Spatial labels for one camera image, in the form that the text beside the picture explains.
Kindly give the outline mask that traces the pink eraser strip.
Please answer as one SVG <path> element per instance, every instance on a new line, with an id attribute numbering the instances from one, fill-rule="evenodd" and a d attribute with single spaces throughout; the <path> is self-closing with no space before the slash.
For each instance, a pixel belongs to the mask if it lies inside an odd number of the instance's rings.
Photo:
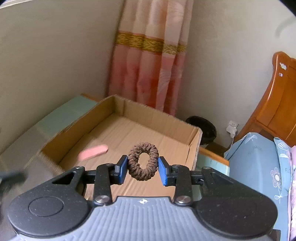
<path id="1" fill-rule="evenodd" d="M 98 145 L 81 151 L 78 154 L 78 161 L 85 161 L 96 156 L 105 154 L 108 151 L 107 145 Z"/>

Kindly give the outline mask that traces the brown knitted hair scrunchie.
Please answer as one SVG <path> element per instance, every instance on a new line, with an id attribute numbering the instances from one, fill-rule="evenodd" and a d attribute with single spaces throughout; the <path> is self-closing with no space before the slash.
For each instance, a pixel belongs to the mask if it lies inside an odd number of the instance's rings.
<path id="1" fill-rule="evenodd" d="M 147 181 L 158 170 L 159 151 L 155 145 L 142 142 L 132 147 L 128 154 L 128 172 L 137 181 Z"/>

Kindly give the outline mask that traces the grey checked blanket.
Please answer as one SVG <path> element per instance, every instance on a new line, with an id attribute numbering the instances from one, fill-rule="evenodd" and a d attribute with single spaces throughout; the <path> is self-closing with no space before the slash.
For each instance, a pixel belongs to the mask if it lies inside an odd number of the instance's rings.
<path id="1" fill-rule="evenodd" d="M 24 170 L 27 181 L 38 185 L 54 175 L 39 160 L 39 151 L 56 134 L 74 123 L 97 104 L 97 101 L 79 95 L 53 110 L 21 135 L 1 154 L 1 172 Z"/>

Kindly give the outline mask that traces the open cardboard box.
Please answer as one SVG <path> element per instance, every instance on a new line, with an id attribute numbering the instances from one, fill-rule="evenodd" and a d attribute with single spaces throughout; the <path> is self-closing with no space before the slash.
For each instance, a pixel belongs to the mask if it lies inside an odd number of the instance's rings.
<path id="1" fill-rule="evenodd" d="M 40 155 L 55 174 L 84 166 L 93 170 L 104 163 L 116 163 L 141 142 L 155 145 L 166 161 L 193 170 L 196 166 L 202 132 L 154 108 L 110 96 L 97 102 L 86 114 L 48 141 Z M 78 161 L 88 148 L 107 145 L 105 154 Z"/>

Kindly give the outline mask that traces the black waste bin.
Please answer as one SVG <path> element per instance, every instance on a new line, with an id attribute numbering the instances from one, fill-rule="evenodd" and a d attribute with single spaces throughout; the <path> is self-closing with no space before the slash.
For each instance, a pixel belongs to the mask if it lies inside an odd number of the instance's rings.
<path id="1" fill-rule="evenodd" d="M 216 127 L 205 118 L 193 115 L 186 119 L 186 123 L 196 126 L 202 130 L 202 138 L 200 143 L 202 146 L 207 146 L 217 137 Z"/>

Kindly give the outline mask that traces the blue floral bed sheet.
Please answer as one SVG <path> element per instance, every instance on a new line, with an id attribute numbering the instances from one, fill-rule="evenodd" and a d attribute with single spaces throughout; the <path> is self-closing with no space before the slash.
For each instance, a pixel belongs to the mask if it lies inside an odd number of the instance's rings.
<path id="1" fill-rule="evenodd" d="M 258 133 L 247 133 L 224 154 L 231 178 L 275 203 L 278 218 L 274 228 L 280 230 L 281 240 L 289 240 L 290 236 L 290 151 L 291 147 L 280 138 L 271 141 Z"/>

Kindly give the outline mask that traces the orange wooden headboard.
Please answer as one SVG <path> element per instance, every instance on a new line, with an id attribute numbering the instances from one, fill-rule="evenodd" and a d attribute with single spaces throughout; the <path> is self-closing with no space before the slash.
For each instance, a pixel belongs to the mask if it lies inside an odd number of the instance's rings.
<path id="1" fill-rule="evenodd" d="M 234 141 L 255 132 L 270 140 L 278 137 L 290 147 L 295 146 L 295 92 L 295 58 L 284 52 L 274 53 L 272 79 Z"/>

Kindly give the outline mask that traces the pink floral pillow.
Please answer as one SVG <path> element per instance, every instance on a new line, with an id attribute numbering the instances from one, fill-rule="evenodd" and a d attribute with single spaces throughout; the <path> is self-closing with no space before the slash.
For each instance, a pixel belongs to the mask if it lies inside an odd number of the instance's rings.
<path id="1" fill-rule="evenodd" d="M 291 187 L 290 187 L 290 236 L 289 236 L 289 240 L 295 240 L 295 222 L 296 222 L 296 172 L 295 172 L 295 166 L 296 166 L 296 162 L 295 162 L 295 149 L 296 147 L 293 146 L 291 148 L 291 164 L 292 164 L 292 183 L 291 183 Z"/>

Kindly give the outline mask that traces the pink patterned curtain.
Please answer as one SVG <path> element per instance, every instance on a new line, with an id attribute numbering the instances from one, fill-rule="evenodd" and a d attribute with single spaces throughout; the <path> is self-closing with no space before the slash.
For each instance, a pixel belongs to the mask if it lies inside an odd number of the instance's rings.
<path id="1" fill-rule="evenodd" d="M 175 115 L 193 1 L 125 1 L 108 94 Z"/>

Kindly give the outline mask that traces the white wall charger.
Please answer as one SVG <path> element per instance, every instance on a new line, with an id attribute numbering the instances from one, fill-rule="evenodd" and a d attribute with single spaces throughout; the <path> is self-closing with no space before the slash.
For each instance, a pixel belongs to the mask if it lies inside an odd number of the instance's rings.
<path id="1" fill-rule="evenodd" d="M 228 132 L 230 134 L 231 138 L 234 138 L 236 136 L 238 126 L 239 126 L 238 123 L 236 123 L 232 120 L 229 121 L 228 126 L 226 128 L 226 132 Z"/>

